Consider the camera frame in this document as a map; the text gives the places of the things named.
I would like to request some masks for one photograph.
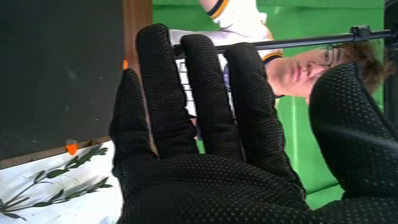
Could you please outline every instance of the black bar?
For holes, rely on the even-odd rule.
[[[393,30],[383,30],[375,31],[370,34],[368,39],[383,39],[383,38],[391,38],[395,37],[397,33]],[[290,40],[276,40],[276,41],[264,41],[253,43],[256,46],[258,50],[272,50],[272,49],[283,49],[283,48],[292,48],[292,47],[304,47],[304,46],[313,46],[313,45],[324,45],[324,44],[335,44],[335,43],[345,43],[345,42],[354,42],[356,40],[356,34],[347,33],[333,36],[320,36],[320,37],[310,37],[310,38],[299,38],[299,39],[290,39]],[[230,45],[217,46],[217,53],[223,54],[226,49],[230,48]],[[184,54],[184,48],[182,45],[175,46],[175,54],[176,54],[176,59],[185,58]]]

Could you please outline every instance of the orange object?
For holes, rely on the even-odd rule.
[[[68,153],[72,154],[72,155],[75,155],[77,154],[77,151],[79,151],[79,142],[77,142],[77,140],[68,140],[66,141],[66,151],[68,151]]]
[[[129,60],[123,61],[123,69],[129,69]]]

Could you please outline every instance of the textured glove fabric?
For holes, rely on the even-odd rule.
[[[194,35],[182,45],[207,154],[198,153],[194,142],[169,30],[153,25],[137,39],[144,90],[137,74],[127,70],[111,125],[125,197],[120,223],[398,223],[397,135],[363,88],[356,64],[324,74],[312,95],[313,131],[347,191],[343,200],[313,211],[283,150],[256,49],[237,44],[226,52],[233,113],[212,42]]]

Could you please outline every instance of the wooden frame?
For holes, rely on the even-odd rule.
[[[153,24],[153,0],[125,0],[125,55],[129,67],[139,72],[136,36],[141,29]]]

